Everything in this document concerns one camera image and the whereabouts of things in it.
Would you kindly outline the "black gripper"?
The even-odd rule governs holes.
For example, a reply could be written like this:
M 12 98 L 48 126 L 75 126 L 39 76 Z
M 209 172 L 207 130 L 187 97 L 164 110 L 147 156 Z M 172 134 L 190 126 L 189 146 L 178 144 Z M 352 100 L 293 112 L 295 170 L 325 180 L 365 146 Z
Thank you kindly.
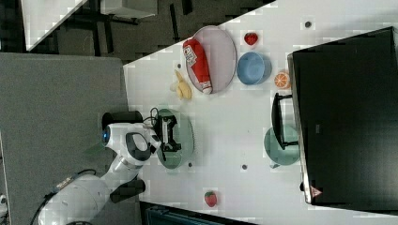
M 177 123 L 173 115 L 157 116 L 155 131 L 161 140 L 161 151 L 177 152 L 181 149 L 181 144 L 176 143 L 173 137 L 173 127 Z

